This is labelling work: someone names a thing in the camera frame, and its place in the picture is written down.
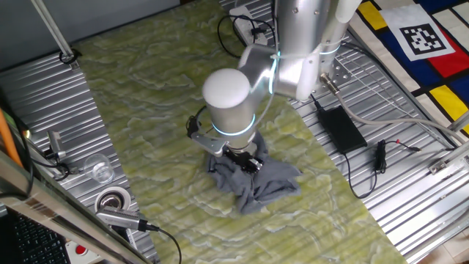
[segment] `ribbed metal surface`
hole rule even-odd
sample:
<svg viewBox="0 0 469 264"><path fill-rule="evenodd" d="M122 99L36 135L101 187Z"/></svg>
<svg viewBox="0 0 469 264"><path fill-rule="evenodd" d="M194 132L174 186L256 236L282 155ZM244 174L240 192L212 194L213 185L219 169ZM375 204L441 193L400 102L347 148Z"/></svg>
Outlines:
<svg viewBox="0 0 469 264"><path fill-rule="evenodd" d="M221 5L229 10L235 7L235 0L220 0ZM254 18L271 23L270 0L240 1ZM267 33L269 44L273 44L272 34ZM351 70L363 83L393 102L413 117L425 118L419 105L396 84L382 74L382 71L370 59L346 48L339 50L336 57L347 69ZM389 120L406 117L406 114L393 107L382 97L374 93L341 69L333 78L340 84L341 94L348 106L362 118L368 120ZM315 95L326 109L339 106L337 99L330 93ZM303 118L305 124L325 148L343 175L348 174L345 158L339 154L329 136L319 124L313 102L292 100L292 106ZM462 231L466 226L449 228L443 235L438 231L447 227L469 208L468 174L459 172L455 175L432 175L428 167L448 152L433 136L440 134L432 129L429 133L416 124L373 126L355 123L368 142L368 147L348 154L351 167L353 188L358 194L366 193L372 184L374 152L377 142L400 139L410 146L423 148L420 153L405 150L397 144L386 147L388 168L385 174L378 175L376 189L372 195L363 199L363 203L377 220L386 235L409 263L420 260L432 249Z"/></svg>
<svg viewBox="0 0 469 264"><path fill-rule="evenodd" d="M57 58L54 54L0 74L0 87L13 111L30 127L32 141L40 149L48 149L47 131L52 130L60 132L67 150L63 161L69 166L82 168L85 159L94 153L108 156L115 171L112 183L99 184L80 172L60 182L62 187L94 211L97 195L105 188L119 186L132 197L130 209L138 210L83 72L72 71ZM147 233L135 231L133 237L145 257L158 259Z"/></svg>

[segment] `gray cloth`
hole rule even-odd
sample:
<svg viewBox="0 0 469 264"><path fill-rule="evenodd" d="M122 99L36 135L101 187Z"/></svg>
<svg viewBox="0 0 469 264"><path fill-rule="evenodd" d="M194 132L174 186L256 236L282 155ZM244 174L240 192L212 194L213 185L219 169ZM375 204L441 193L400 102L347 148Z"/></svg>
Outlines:
<svg viewBox="0 0 469 264"><path fill-rule="evenodd" d="M254 175L241 170L226 156L208 158L208 174L224 192L234 192L240 213L247 214L261 210L264 206L282 197L300 195L301 190L295 177L301 175L296 167L276 161L268 154L264 139L258 132L254 138L257 144L256 157L264 164Z"/></svg>

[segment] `blue patch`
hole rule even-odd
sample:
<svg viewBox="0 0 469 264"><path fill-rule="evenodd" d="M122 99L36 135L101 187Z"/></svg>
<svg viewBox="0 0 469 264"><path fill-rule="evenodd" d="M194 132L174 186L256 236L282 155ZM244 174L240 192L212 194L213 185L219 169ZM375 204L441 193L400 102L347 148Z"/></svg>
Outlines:
<svg viewBox="0 0 469 264"><path fill-rule="evenodd" d="M411 62L407 55L397 42L392 32L380 34L381 41L387 46L386 48L396 57L404 66L407 72L410 72L421 86L432 86L441 80L437 73L426 63L425 59L419 59Z"/></svg>
<svg viewBox="0 0 469 264"><path fill-rule="evenodd" d="M469 76L451 82L451 89L466 105L469 102Z"/></svg>
<svg viewBox="0 0 469 264"><path fill-rule="evenodd" d="M416 1L417 4L420 4L425 9L425 11L427 11L430 14L444 7L447 7L447 8L453 7L454 4L458 2L462 2L462 1L459 1L459 0L419 0L419 1Z"/></svg>

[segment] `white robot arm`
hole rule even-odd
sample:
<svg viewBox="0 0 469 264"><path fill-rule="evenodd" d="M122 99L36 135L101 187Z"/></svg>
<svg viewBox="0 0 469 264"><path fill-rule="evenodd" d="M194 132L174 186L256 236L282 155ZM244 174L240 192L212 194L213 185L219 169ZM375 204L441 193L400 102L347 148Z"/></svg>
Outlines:
<svg viewBox="0 0 469 264"><path fill-rule="evenodd" d="M198 116L188 136L215 156L227 155L247 171L262 161L252 142L262 117L256 110L267 94L307 100L322 87L319 76L333 70L333 59L361 0L276 0L276 47L249 45L237 70L222 69L204 83L202 94L220 139L198 132Z"/></svg>

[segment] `marble pattern mat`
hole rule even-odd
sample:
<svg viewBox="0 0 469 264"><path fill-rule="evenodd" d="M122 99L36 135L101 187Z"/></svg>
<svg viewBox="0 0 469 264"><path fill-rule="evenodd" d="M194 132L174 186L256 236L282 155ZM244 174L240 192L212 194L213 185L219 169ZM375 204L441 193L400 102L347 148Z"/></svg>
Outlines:
<svg viewBox="0 0 469 264"><path fill-rule="evenodd" d="M242 216L217 190L185 122L204 104L206 77L237 65L218 44L223 15L199 0L75 46L141 212L175 235L183 263L405 263L285 98L259 129L274 158L303 171L302 194ZM221 31L240 53L231 25ZM152 239L163 264L177 262L172 241Z"/></svg>

